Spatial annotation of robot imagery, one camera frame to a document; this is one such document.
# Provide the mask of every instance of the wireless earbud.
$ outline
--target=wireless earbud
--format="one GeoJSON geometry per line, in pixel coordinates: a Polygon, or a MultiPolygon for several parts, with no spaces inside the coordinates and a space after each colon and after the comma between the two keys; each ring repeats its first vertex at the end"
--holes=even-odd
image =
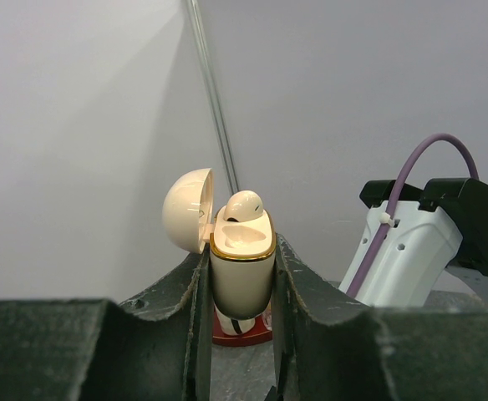
{"type": "Polygon", "coordinates": [[[225,221],[250,221],[262,216],[264,207],[258,194],[252,190],[241,190],[229,198],[223,219],[225,221]]]}

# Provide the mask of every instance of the earbud case lid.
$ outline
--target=earbud case lid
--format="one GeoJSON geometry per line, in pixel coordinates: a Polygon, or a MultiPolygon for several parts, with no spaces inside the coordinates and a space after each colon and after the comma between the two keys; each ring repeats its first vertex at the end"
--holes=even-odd
{"type": "Polygon", "coordinates": [[[179,248],[202,253],[213,203],[211,169],[186,173],[170,188],[162,206],[166,234],[179,248]]]}

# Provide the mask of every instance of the gold rim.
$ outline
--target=gold rim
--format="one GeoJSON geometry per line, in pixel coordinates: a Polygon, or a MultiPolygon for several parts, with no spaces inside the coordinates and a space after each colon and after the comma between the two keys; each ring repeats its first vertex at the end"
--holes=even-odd
{"type": "MultiPolygon", "coordinates": [[[[214,216],[215,223],[219,212],[220,211],[217,211],[214,216]]],[[[274,230],[274,224],[272,222],[272,218],[270,217],[270,213],[267,212],[267,215],[268,215],[268,220],[270,221],[270,228],[272,229],[272,244],[270,244],[270,246],[264,253],[255,256],[229,255],[228,253],[222,251],[218,246],[216,246],[216,243],[214,242],[214,232],[212,232],[211,239],[209,242],[211,245],[211,251],[214,254],[214,256],[219,257],[224,261],[263,261],[268,257],[272,256],[272,254],[276,251],[277,238],[276,238],[276,231],[274,230]]]]}

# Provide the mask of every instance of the white plastic housing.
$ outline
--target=white plastic housing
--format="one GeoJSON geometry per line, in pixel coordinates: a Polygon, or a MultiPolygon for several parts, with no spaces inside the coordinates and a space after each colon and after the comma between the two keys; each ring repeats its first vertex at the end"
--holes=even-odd
{"type": "MultiPolygon", "coordinates": [[[[379,218],[387,207],[371,208],[363,237],[339,289],[343,292],[379,228],[379,218]]],[[[440,207],[434,212],[420,211],[419,202],[398,203],[394,219],[398,226],[389,229],[358,301],[376,307],[421,307],[440,273],[456,255],[463,240],[455,223],[440,207]]]]}

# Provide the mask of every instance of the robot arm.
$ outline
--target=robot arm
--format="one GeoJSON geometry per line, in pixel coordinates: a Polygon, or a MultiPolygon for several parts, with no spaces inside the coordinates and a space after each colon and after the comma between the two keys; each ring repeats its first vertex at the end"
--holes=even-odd
{"type": "MultiPolygon", "coordinates": [[[[360,194],[367,224],[341,291],[381,224],[393,186],[393,180],[370,181],[360,194]]],[[[445,268],[488,303],[488,185],[479,180],[433,179],[424,190],[404,185],[394,226],[355,298],[380,307],[422,306],[445,268]]]]}

